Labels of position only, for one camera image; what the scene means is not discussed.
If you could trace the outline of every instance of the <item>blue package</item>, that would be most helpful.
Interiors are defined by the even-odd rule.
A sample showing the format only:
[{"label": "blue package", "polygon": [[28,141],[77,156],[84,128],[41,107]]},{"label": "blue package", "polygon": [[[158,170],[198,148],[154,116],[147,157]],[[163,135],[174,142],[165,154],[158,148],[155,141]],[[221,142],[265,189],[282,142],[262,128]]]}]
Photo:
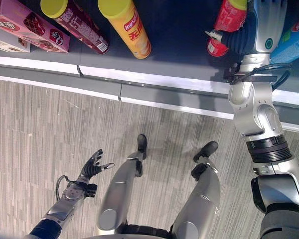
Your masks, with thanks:
[{"label": "blue package", "polygon": [[271,62],[290,63],[299,58],[299,21],[284,32],[277,48],[271,54]]}]

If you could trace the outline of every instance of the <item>humanoid robot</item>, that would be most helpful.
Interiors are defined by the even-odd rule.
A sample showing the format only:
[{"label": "humanoid robot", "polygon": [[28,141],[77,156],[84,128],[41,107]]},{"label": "humanoid robot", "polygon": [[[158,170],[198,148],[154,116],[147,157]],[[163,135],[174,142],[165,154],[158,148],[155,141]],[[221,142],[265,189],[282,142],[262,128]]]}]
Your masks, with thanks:
[{"label": "humanoid robot", "polygon": [[[285,140],[272,92],[289,76],[290,64],[270,64],[270,53],[282,33],[287,0],[249,0],[244,27],[234,33],[207,32],[230,49],[243,55],[241,64],[229,71],[229,101],[234,109],[234,124],[246,140],[253,168],[254,203],[265,213],[261,239],[299,239],[299,165]],[[285,70],[277,80],[275,70]],[[217,169],[208,156],[217,149],[210,142],[195,156],[192,176],[197,185],[168,232],[128,225],[133,180],[143,173],[147,140],[138,137],[138,149],[118,169],[103,200],[98,234],[94,239],[205,239],[218,213],[220,186]],[[69,181],[61,199],[47,212],[26,239],[56,239],[85,197],[94,196],[96,185],[89,179],[112,164],[98,166],[102,151],[86,163],[75,182]]]}]

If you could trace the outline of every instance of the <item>yellow lid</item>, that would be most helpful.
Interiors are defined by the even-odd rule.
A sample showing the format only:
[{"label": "yellow lid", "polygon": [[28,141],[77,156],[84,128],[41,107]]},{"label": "yellow lid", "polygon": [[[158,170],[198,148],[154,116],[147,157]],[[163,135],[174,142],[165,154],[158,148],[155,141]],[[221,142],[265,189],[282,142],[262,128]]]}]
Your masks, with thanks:
[{"label": "yellow lid", "polygon": [[42,12],[50,18],[58,18],[66,10],[68,0],[41,0]]},{"label": "yellow lid", "polygon": [[239,10],[247,10],[247,0],[229,0],[230,4]]},{"label": "yellow lid", "polygon": [[123,16],[131,2],[132,0],[98,0],[98,6],[104,17],[113,19]]}]

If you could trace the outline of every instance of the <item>pringles can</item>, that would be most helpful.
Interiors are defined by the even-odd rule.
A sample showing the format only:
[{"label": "pringles can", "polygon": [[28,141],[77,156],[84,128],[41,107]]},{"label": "pringles can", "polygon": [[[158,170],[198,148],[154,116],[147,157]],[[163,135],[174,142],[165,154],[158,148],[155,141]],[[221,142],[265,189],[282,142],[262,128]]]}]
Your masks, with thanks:
[{"label": "pringles can", "polygon": [[108,51],[104,35],[74,0],[41,0],[41,10],[97,53]]},{"label": "pringles can", "polygon": [[146,58],[151,44],[132,0],[98,0],[100,12],[106,17],[133,55]]},{"label": "pringles can", "polygon": [[299,21],[284,32],[277,48],[271,54],[271,62],[293,62],[299,58]]},{"label": "pringles can", "polygon": [[[216,30],[234,32],[245,22],[247,12],[247,0],[224,0],[214,25]],[[228,47],[214,38],[207,43],[207,51],[212,56],[223,56]]]}]

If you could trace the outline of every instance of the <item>shelf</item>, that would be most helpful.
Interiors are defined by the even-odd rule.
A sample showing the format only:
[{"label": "shelf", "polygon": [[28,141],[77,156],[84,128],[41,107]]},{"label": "shelf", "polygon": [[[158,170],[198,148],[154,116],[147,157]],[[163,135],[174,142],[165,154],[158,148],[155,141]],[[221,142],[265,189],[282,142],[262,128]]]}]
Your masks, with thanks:
[{"label": "shelf", "polygon": [[[40,0],[21,2],[43,15]],[[68,54],[45,52],[35,46],[30,53],[0,51],[0,77],[232,119],[232,108],[227,100],[229,85],[223,80],[223,71],[240,58],[230,52],[224,57],[210,56],[206,49],[208,38],[203,33],[212,29],[222,0],[199,4],[196,0],[186,4],[179,0],[134,0],[152,43],[151,55],[143,60],[131,54],[99,12],[96,0],[77,2],[108,37],[110,48],[105,55],[96,54],[71,36]],[[289,0],[286,19],[286,29],[299,19],[299,1]],[[62,28],[53,20],[48,21]],[[299,59],[293,63],[290,78],[275,91],[273,100],[282,121],[299,124]]]}]

